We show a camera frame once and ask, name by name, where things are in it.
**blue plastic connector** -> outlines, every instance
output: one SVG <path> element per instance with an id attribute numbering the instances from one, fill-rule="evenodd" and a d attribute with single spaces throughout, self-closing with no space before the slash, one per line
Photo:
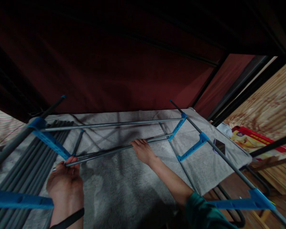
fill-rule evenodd
<path id="1" fill-rule="evenodd" d="M 50 198 L 0 190 L 0 208 L 51 209 L 53 207 Z"/>
<path id="2" fill-rule="evenodd" d="M 208 201 L 218 209 L 244 209 L 244 210 L 275 210 L 276 207 L 257 188 L 249 190 L 250 197 L 246 199 Z"/>
<path id="3" fill-rule="evenodd" d="M 203 132 L 199 135 L 199 137 L 200 137 L 200 140 L 193 147 L 191 147 L 185 154 L 183 154 L 182 156 L 179 156 L 179 155 L 177 156 L 178 161 L 182 162 L 183 160 L 185 160 L 193 152 L 195 152 L 202 145 L 204 145 L 207 142 L 207 140 L 209 140 L 209 137 Z"/>
<path id="4" fill-rule="evenodd" d="M 178 132 L 178 130 L 180 129 L 182 124 L 186 121 L 186 119 L 187 119 L 186 113 L 183 112 L 181 114 L 181 117 L 183 118 L 183 120 L 179 121 L 179 123 L 177 124 L 177 126 L 175 127 L 175 129 L 173 131 L 173 134 L 167 137 L 169 142 L 174 138 L 175 134 Z"/>
<path id="5" fill-rule="evenodd" d="M 41 129 L 44 129 L 46 121 L 43 118 L 36 118 L 29 127 L 34 128 L 33 133 L 47 144 L 52 150 L 58 153 L 63 157 L 64 160 L 67 160 L 71 154 L 51 135 L 49 132 L 41 132 Z"/>

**right hand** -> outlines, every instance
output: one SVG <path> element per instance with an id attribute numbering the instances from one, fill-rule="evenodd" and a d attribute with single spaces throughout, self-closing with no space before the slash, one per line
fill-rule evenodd
<path id="1" fill-rule="evenodd" d="M 136 139 L 130 143 L 140 161 L 148 166 L 158 158 L 145 139 Z"/>

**gray metal pipe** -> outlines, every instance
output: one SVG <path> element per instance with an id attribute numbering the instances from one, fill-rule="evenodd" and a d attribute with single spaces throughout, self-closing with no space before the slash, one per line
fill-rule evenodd
<path id="1" fill-rule="evenodd" d="M 163 130 L 164 134 L 167 134 L 166 130 L 164 129 L 164 127 L 163 127 L 163 125 L 162 125 L 162 123 L 159 123 L 159 124 L 160 124 L 161 129 Z M 174 151 L 174 153 L 175 153 L 175 155 L 176 155 L 176 158 L 177 158 L 178 153 L 177 153 L 175 147 L 173 146 L 172 142 L 168 142 L 168 143 L 171 145 L 171 148 L 172 148 L 172 150 Z M 178 161 L 179 164 L 181 165 L 181 168 L 183 169 L 185 175 L 187 176 L 187 179 L 188 179 L 188 181 L 190 182 L 190 184 L 191 184 L 192 188 L 194 189 L 194 191 L 195 191 L 196 193 L 200 194 L 200 193 L 198 192 L 197 188 L 195 187 L 195 185 L 194 185 L 192 179 L 190 178 L 189 174 L 187 173 L 185 167 L 183 166 L 183 164 L 182 164 L 178 159 L 177 159 L 177 161 Z"/>
<path id="2" fill-rule="evenodd" d="M 68 125 L 73 125 L 74 122 L 68 122 Z M 68 137 L 68 134 L 69 134 L 70 131 L 64 131 L 63 132 L 63 138 L 61 140 L 61 145 L 64 144 L 66 138 Z M 49 175 L 49 172 L 51 171 L 51 168 L 53 166 L 53 163 L 55 162 L 56 158 L 57 158 L 57 153 L 55 153 L 54 151 L 51 151 L 52 152 L 52 155 L 51 155 L 51 161 L 50 163 L 48 163 L 46 169 L 45 169 L 45 172 L 43 173 L 43 176 L 42 178 L 37 181 L 34 185 L 34 187 L 32 187 L 32 192 L 31 194 L 32 195 L 38 195 L 39 192 L 41 191 L 43 185 L 44 185 L 44 182 L 46 181 L 48 175 Z M 27 219 L 27 217 L 29 216 L 30 214 L 30 209 L 20 209 L 20 213 L 18 215 L 18 217 L 16 217 L 16 221 L 14 221 L 13 223 L 13 226 L 12 228 L 15 228 L 15 229 L 21 229 Z"/>
<path id="3" fill-rule="evenodd" d="M 63 95 L 54 105 L 49 107 L 40 117 L 46 118 L 63 100 L 65 96 Z M 3 151 L 0 153 L 0 165 L 2 162 L 26 139 L 27 136 L 32 133 L 33 128 L 25 128 L 21 133 L 19 133 L 14 140 L 9 143 Z"/>
<path id="4" fill-rule="evenodd" d="M 173 102 L 171 101 L 171 103 L 182 113 L 183 111 Z M 187 117 L 187 120 L 195 127 L 195 129 L 201 133 L 202 131 L 198 128 L 198 126 L 196 126 L 189 117 Z M 239 171 L 239 169 L 232 164 L 232 162 L 223 154 L 223 152 L 221 152 L 211 140 L 208 140 L 208 143 L 213 147 L 213 149 L 216 150 L 216 152 L 225 160 L 225 162 L 227 162 L 227 164 L 234 170 L 234 172 L 245 182 L 246 185 L 248 185 L 248 187 L 250 189 L 255 189 L 256 187 Z M 285 217 L 279 213 L 278 210 L 272 210 L 272 213 L 284 224 L 284 226 L 286 227 L 286 219 Z"/>
<path id="5" fill-rule="evenodd" d="M 95 128 L 95 127 L 124 126 L 124 125 L 148 124 L 148 123 L 167 122 L 167 121 L 180 121 L 180 120 L 183 120 L 183 118 L 158 119 L 158 120 L 146 120 L 146 121 L 130 121 L 130 122 L 113 122 L 113 123 L 79 125 L 79 126 L 70 126 L 70 127 L 53 127 L 53 128 L 41 129 L 41 131 L 42 132 L 49 132 L 49 131 L 61 131 L 61 130 L 70 130 L 70 129 L 84 129 L 84 128 Z"/>
<path id="6" fill-rule="evenodd" d="M 286 218 L 277 210 L 271 210 L 271 212 L 282 222 L 282 224 L 286 227 Z"/>
<path id="7" fill-rule="evenodd" d="M 80 133 L 79 133 L 78 139 L 76 141 L 76 144 L 75 144 L 75 147 L 74 147 L 74 150 L 73 150 L 73 153 L 72 153 L 73 156 L 76 156 L 76 153 L 77 153 L 80 141 L 82 140 L 82 137 L 83 137 L 83 133 L 84 133 L 83 130 L 81 130 Z"/>
<path id="8" fill-rule="evenodd" d="M 162 136 L 159 136 L 159 137 L 155 137 L 155 138 L 149 138 L 147 139 L 147 142 L 151 142 L 151 141 L 155 141 L 155 140 L 158 140 L 158 139 L 161 139 L 161 138 L 164 138 L 164 137 L 168 137 L 168 136 L 171 136 L 173 133 L 170 133 L 170 134 L 166 134 L 166 135 L 162 135 Z M 131 145 L 128 145 L 128 146 L 120 146 L 118 148 L 115 148 L 115 149 L 112 149 L 114 150 L 114 152 L 119 152 L 119 151 L 122 151 L 122 150 L 125 150 L 125 149 L 130 149 L 132 146 Z M 87 154 L 83 154 L 83 155 L 79 155 L 77 156 L 78 159 L 82 159 L 82 158 L 86 158 L 86 157 L 91 157 L 91 156 L 94 156 L 96 154 L 103 154 L 103 153 L 108 153 L 108 152 L 111 152 L 112 150 L 102 150 L 102 151 L 99 151 L 99 152 L 94 152 L 94 153 L 87 153 Z"/>
<path id="9" fill-rule="evenodd" d="M 58 142 L 62 142 L 65 133 L 64 132 L 57 132 L 57 136 L 55 137 L 57 139 Z M 39 164 L 41 164 L 39 166 L 39 164 L 37 163 L 36 166 L 34 167 L 34 170 L 30 173 L 34 174 L 33 179 L 31 178 L 31 180 L 29 181 L 29 185 L 26 185 L 25 188 L 22 188 L 20 190 L 21 193 L 26 193 L 26 194 L 30 194 L 30 195 L 36 195 L 36 192 L 39 191 L 38 187 L 40 185 L 43 186 L 44 184 L 44 180 L 46 179 L 49 170 L 52 167 L 53 164 L 53 160 L 56 158 L 55 156 L 57 156 L 57 154 L 52 151 L 52 149 L 50 147 L 47 147 L 47 149 L 44 152 L 45 155 L 45 159 L 40 158 L 39 159 Z M 5 215 L 5 217 L 8 219 L 8 221 L 5 223 L 5 225 L 3 226 L 3 228 L 15 228 L 18 224 L 18 220 L 21 218 L 21 215 L 27 211 L 27 209 L 16 209 L 13 211 L 12 215 Z"/>
<path id="10" fill-rule="evenodd" d="M 59 132 L 56 132 L 54 134 L 54 137 L 56 137 L 59 134 Z M 29 159 L 25 162 L 21 170 L 17 173 L 15 179 L 12 181 L 10 186 L 7 188 L 6 191 L 12 191 L 12 192 L 20 192 L 24 189 L 24 187 L 27 186 L 28 182 L 31 181 L 32 176 L 31 172 L 34 169 L 36 163 L 38 163 L 39 158 L 43 155 L 44 150 L 46 149 L 47 145 L 43 142 L 40 142 L 38 146 L 35 148 L 35 150 L 32 152 Z M 15 209 L 1 209 L 0 210 L 0 228 L 4 228 L 3 225 L 7 222 L 7 220 L 10 218 L 10 216 L 13 214 Z"/>
<path id="11" fill-rule="evenodd" d="M 34 138 L 34 140 L 30 143 L 28 148 L 19 158 L 17 163 L 13 166 L 13 168 L 9 171 L 9 173 L 6 175 L 4 180 L 0 183 L 0 190 L 7 191 L 12 181 L 14 181 L 15 179 L 17 180 L 19 178 L 19 176 L 17 175 L 19 174 L 20 170 L 23 168 L 24 163 L 27 161 L 30 161 L 33 158 L 33 156 L 31 156 L 32 152 L 35 150 L 35 148 L 39 145 L 40 142 L 41 141 L 38 138 Z"/>
<path id="12" fill-rule="evenodd" d="M 149 142 L 149 144 L 154 144 L 154 143 L 164 142 L 164 141 L 168 141 L 168 139 L 161 139 L 161 140 L 152 141 L 152 142 Z M 106 153 L 95 154 L 94 156 L 91 156 L 91 157 L 88 157 L 88 158 L 84 158 L 82 160 L 79 160 L 79 161 L 76 161 L 76 162 L 72 162 L 72 163 L 69 163 L 69 164 L 65 164 L 65 166 L 69 167 L 69 166 L 72 166 L 72 165 L 80 164 L 80 163 L 83 163 L 83 162 L 87 162 L 87 161 L 96 159 L 98 157 L 102 157 L 102 156 L 106 156 L 106 155 L 109 155 L 109 154 L 113 154 L 113 153 L 116 153 L 116 152 L 119 152 L 119 151 L 122 151 L 122 150 L 125 150 L 125 149 L 130 149 L 132 147 L 133 147 L 132 145 L 129 145 L 129 146 L 125 146 L 123 148 L 111 150 L 111 151 L 106 152 Z"/>
<path id="13" fill-rule="evenodd" d="M 55 120 L 51 125 L 47 124 L 47 126 L 49 126 L 49 127 L 50 126 L 55 126 L 56 123 L 57 123 L 57 120 Z M 28 160 L 29 156 L 31 155 L 31 153 L 33 152 L 33 150 L 35 149 L 35 147 L 38 145 L 39 142 L 41 142 L 41 140 L 39 138 L 35 137 L 34 140 L 28 146 L 28 148 L 23 152 L 21 157 L 18 159 L 17 163 L 9 171 L 8 175 L 0 183 L 0 190 L 6 191 L 7 187 L 14 180 L 16 174 L 23 167 L 24 163 Z"/>

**fingers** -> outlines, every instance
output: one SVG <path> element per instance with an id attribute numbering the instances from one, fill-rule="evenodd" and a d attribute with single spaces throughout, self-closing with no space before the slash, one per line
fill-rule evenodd
<path id="1" fill-rule="evenodd" d="M 137 147 L 137 146 L 139 146 L 135 141 L 132 141 L 130 144 L 131 144 L 134 148 Z"/>
<path id="2" fill-rule="evenodd" d="M 60 163 L 58 163 L 57 165 L 56 165 L 56 171 L 58 172 L 58 171 L 63 171 L 63 170 L 65 170 L 66 169 L 66 167 L 65 167 L 65 165 L 64 165 L 64 161 L 62 161 L 62 162 L 60 162 Z"/>
<path id="3" fill-rule="evenodd" d="M 66 164 L 71 163 L 71 162 L 72 162 L 72 160 L 73 160 L 73 158 L 74 158 L 73 156 L 69 157 L 69 158 L 68 158 L 68 160 L 66 160 Z"/>
<path id="4" fill-rule="evenodd" d="M 70 163 L 77 161 L 77 157 L 70 157 Z M 79 175 L 79 164 L 78 165 L 72 165 L 70 167 L 68 167 L 68 174 L 73 175 L 75 173 L 75 169 L 77 170 L 76 172 L 78 172 L 77 174 Z"/>
<path id="5" fill-rule="evenodd" d="M 135 139 L 134 141 L 132 141 L 130 143 L 133 147 L 137 147 L 140 146 L 142 144 L 148 144 L 147 141 L 145 139 Z"/>
<path id="6" fill-rule="evenodd" d="M 75 157 L 73 158 L 72 162 L 75 162 L 77 160 L 78 160 L 77 157 Z M 79 169 L 80 169 L 80 164 L 75 165 L 73 174 L 79 176 Z"/>
<path id="7" fill-rule="evenodd" d="M 142 143 L 139 139 L 135 139 L 134 141 L 135 141 L 138 145 L 141 145 L 141 143 Z"/>

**wooden floor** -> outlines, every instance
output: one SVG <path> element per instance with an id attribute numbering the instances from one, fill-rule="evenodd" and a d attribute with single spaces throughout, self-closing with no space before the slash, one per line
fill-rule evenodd
<path id="1" fill-rule="evenodd" d="M 250 196 L 248 193 L 249 190 L 248 186 L 235 173 L 231 174 L 224 181 L 222 181 L 221 185 L 232 199 L 237 199 L 239 197 L 248 198 Z M 210 191 L 209 193 L 205 194 L 204 197 L 206 200 L 217 199 L 213 191 Z M 274 200 L 274 203 L 276 204 L 278 211 L 286 218 L 286 200 L 281 200 L 276 198 Z M 230 215 L 226 210 L 223 210 L 222 213 L 229 221 L 232 221 Z M 267 228 L 265 227 L 265 225 L 260 225 L 258 220 L 255 219 L 254 213 L 252 211 L 242 211 L 242 213 L 246 218 L 246 225 L 244 228 L 246 229 Z M 265 224 L 270 229 L 284 228 L 284 226 L 275 218 L 275 216 L 272 213 L 267 217 Z"/>

